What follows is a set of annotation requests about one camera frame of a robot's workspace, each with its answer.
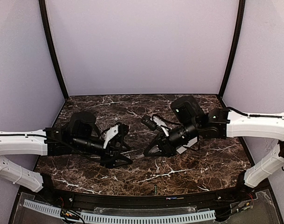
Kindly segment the white battery cover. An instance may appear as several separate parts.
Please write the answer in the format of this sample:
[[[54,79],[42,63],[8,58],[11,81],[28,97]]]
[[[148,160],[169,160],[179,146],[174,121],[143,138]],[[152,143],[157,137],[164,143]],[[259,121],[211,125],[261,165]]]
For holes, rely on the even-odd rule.
[[[181,146],[180,148],[178,148],[176,151],[179,154],[184,153],[188,148],[190,148],[191,146],[193,146],[194,144],[196,144],[198,142],[198,138],[195,137],[193,139],[191,139],[186,145]]]

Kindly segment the blue purple battery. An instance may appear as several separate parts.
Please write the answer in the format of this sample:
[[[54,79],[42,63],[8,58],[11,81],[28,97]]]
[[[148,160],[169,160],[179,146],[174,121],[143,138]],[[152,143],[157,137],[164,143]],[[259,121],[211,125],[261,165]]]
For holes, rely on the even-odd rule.
[[[166,197],[166,200],[182,200],[184,197]]]

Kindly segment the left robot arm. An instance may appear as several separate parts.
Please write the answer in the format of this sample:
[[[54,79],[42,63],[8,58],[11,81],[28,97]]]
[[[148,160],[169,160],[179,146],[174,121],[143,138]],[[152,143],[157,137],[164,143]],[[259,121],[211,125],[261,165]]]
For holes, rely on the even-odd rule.
[[[0,177],[39,194],[54,189],[49,175],[17,165],[6,155],[77,154],[106,168],[131,165],[132,160],[121,154],[124,148],[129,148],[124,142],[128,132],[129,126],[118,122],[104,130],[103,139],[95,115],[86,111],[72,114],[69,122],[61,128],[17,133],[0,131]]]

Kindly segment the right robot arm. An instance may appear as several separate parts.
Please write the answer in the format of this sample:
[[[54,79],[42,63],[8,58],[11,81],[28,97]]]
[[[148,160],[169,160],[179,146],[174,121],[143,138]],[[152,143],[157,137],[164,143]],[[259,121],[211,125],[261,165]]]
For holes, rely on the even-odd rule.
[[[171,157],[204,139],[258,137],[278,140],[274,148],[256,165],[238,176],[236,188],[251,190],[284,166],[284,112],[277,114],[245,113],[232,107],[205,113],[193,96],[183,96],[171,103],[178,119],[174,129],[159,115],[142,117],[150,130],[161,129],[144,151],[146,157]]]

